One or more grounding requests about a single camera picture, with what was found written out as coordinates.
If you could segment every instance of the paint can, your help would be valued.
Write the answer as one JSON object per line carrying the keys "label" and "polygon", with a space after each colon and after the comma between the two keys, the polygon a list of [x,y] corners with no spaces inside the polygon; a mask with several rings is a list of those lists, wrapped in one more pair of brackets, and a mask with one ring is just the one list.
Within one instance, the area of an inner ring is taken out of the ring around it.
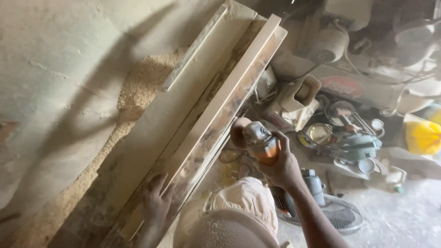
{"label": "paint can", "polygon": [[297,133],[300,143],[309,148],[325,146],[331,143],[332,127],[323,123],[315,123]]}

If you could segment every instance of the wood shavings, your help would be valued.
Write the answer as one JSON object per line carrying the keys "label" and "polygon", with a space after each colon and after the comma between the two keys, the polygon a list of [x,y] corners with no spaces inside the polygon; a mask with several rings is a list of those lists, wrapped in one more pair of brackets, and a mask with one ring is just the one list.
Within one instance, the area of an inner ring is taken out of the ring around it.
{"label": "wood shavings", "polygon": [[47,247],[64,220],[72,212],[93,180],[97,170],[114,145],[129,133],[144,109],[153,101],[161,84],[178,62],[178,53],[146,56],[130,72],[123,84],[117,108],[117,125],[96,158],[77,180],[49,201],[33,217],[0,242],[1,247]]}

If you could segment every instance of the yellow plastic bag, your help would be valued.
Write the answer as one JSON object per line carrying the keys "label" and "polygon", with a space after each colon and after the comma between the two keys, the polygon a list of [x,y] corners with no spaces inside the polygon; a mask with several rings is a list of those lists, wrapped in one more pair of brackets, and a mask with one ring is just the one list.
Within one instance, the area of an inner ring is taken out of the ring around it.
{"label": "yellow plastic bag", "polygon": [[411,153],[437,154],[441,148],[441,126],[431,121],[406,122],[406,143]]}

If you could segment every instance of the floor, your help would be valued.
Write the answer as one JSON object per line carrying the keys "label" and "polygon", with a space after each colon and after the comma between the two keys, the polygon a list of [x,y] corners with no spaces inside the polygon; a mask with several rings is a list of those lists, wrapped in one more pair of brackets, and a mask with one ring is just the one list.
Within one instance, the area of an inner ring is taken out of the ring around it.
{"label": "floor", "polygon": [[[325,181],[324,170],[307,161],[299,161],[299,164],[316,169],[322,182]],[[218,159],[192,199],[205,198],[210,192],[233,184],[239,166],[237,161],[222,163]],[[400,195],[366,188],[361,179],[352,177],[331,174],[330,180],[336,191],[344,194],[342,199],[354,204],[364,217],[361,229],[344,237],[349,246],[416,248],[441,244],[441,193],[438,190],[441,181],[408,179],[404,185],[405,194]],[[173,232],[172,227],[159,247],[172,247]],[[285,247],[288,241],[295,248],[306,247],[301,228],[280,219],[277,238],[281,247]]]}

